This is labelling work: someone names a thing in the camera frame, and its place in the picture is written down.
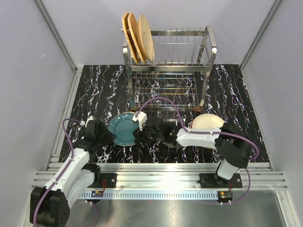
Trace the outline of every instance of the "metal floor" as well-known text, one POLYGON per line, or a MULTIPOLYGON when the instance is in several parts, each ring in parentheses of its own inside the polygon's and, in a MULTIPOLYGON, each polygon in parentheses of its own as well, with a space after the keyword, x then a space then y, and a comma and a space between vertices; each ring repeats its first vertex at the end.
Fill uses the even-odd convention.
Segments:
MULTIPOLYGON (((241 192, 235 192, 235 194, 238 197, 242 196, 241 192)), ((252 191, 245 200, 231 206, 221 207, 220 205, 203 204, 203 202, 103 200, 97 203, 98 221, 89 227, 286 226, 275 192, 252 191)), ((94 208, 92 206, 84 203, 75 205, 66 226, 86 227, 93 216, 94 208)))

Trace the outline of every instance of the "black marble surface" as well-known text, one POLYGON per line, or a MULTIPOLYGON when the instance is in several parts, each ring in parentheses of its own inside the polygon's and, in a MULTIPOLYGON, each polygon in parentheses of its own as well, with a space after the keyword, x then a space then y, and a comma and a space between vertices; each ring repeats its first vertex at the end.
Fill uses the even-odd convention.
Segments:
MULTIPOLYGON (((203 83, 203 74, 196 74, 198 94, 203 83)), ((120 65, 85 66, 73 104, 71 118, 86 120, 94 115, 106 125, 117 114, 130 111, 127 78, 125 68, 120 65)), ((166 122, 177 124, 175 111, 148 110, 166 122)), ((181 111, 182 119, 189 126, 195 117, 194 111, 181 111)), ((269 162, 263 138, 254 110, 238 65, 214 65, 209 78, 207 97, 202 113, 216 114, 225 121, 234 122, 246 131, 260 149, 257 160, 252 162, 269 162)), ((75 142, 83 130, 75 123, 67 128, 72 141, 75 142)), ((69 154, 67 140, 64 140, 60 161, 69 154)), ((121 147, 111 144, 98 148, 98 161, 102 163, 212 163, 220 161, 220 155, 213 149, 201 147, 168 148, 156 143, 149 149, 136 145, 121 147)))

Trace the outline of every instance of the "blue plate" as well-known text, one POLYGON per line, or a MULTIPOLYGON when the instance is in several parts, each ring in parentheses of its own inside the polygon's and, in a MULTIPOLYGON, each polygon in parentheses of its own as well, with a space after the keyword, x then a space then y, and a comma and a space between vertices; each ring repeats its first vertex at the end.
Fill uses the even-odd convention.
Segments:
POLYGON ((114 117, 107 129, 116 136, 114 143, 120 146, 134 145, 133 131, 139 127, 139 124, 133 122, 133 112, 125 112, 114 117))

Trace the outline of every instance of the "gray wall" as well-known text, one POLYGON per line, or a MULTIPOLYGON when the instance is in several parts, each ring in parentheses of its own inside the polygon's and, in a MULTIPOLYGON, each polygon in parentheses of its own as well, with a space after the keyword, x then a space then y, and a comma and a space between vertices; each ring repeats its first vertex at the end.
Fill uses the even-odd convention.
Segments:
POLYGON ((303 1, 283 1, 244 77, 274 168, 282 170, 303 225, 303 1))
POLYGON ((33 0, 1 0, 0 21, 0 225, 20 227, 72 71, 33 0))
POLYGON ((273 0, 43 0, 77 65, 123 64, 122 15, 152 30, 214 28, 217 63, 240 64, 273 0))

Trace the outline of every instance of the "dish rack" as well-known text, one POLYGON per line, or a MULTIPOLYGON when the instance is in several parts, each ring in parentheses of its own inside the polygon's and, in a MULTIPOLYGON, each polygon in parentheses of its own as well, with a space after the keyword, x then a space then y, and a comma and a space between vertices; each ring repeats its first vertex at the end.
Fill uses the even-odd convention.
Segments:
MULTIPOLYGON (((205 30, 183 29, 151 31, 155 56, 146 64, 136 64, 124 38, 123 57, 125 62, 130 107, 140 108, 153 97, 166 97, 179 109, 202 110, 207 83, 217 54, 217 46, 211 26, 205 30), (196 76, 204 74, 201 100, 199 102, 196 76)), ((154 100, 147 108, 173 110, 165 100, 154 100)))

